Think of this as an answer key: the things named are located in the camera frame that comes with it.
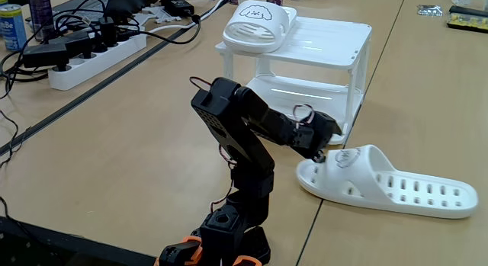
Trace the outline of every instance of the device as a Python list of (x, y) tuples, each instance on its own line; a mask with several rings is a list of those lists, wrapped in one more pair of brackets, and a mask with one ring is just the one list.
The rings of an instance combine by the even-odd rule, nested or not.
[(198, 91), (191, 106), (236, 163), (230, 176), (238, 191), (207, 215), (191, 239), (167, 246), (159, 265), (267, 264), (271, 250), (259, 225), (268, 217), (275, 162), (257, 136), (323, 162), (322, 150), (341, 129), (333, 118), (313, 110), (302, 120), (291, 120), (250, 88), (224, 78), (215, 79), (209, 91)]

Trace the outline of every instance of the small sticker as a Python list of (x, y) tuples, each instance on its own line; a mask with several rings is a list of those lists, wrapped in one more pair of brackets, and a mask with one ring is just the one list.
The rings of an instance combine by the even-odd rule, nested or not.
[(89, 20), (86, 16), (82, 16), (82, 22), (85, 23), (87, 26), (90, 26), (92, 23), (91, 20)]
[(337, 161), (337, 167), (347, 168), (351, 166), (356, 160), (358, 160), (361, 154), (361, 149), (344, 149), (335, 154), (335, 160)]

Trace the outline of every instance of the bottle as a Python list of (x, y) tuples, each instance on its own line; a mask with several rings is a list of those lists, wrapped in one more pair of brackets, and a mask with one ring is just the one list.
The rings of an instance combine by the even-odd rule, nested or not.
[(53, 7), (51, 0), (29, 0), (30, 16), (36, 40), (44, 40), (54, 32)]

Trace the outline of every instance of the power strip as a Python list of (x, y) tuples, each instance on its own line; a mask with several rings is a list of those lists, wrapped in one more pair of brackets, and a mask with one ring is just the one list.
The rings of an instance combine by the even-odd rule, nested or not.
[(49, 84), (56, 90), (69, 90), (146, 48), (146, 39), (147, 36), (139, 34), (127, 41), (119, 42), (117, 46), (108, 48), (104, 53), (91, 53), (91, 59), (70, 59), (68, 70), (65, 72), (49, 69)]

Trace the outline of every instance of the white plastic shoe rack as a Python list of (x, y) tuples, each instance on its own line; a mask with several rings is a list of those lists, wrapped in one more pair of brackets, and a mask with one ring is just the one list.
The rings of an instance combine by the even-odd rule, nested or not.
[[(247, 84), (269, 107), (293, 119), (295, 104), (310, 104), (314, 110), (335, 118), (342, 135), (334, 135), (331, 145), (347, 139), (364, 98), (370, 53), (371, 26), (353, 22), (297, 17), (280, 48), (272, 53), (232, 51), (224, 42), (216, 45), (223, 57), (224, 76), (233, 79), (233, 56), (256, 58), (255, 77)], [(311, 82), (275, 75), (271, 60), (346, 71), (346, 86)], [(308, 114), (306, 107), (295, 113)]]

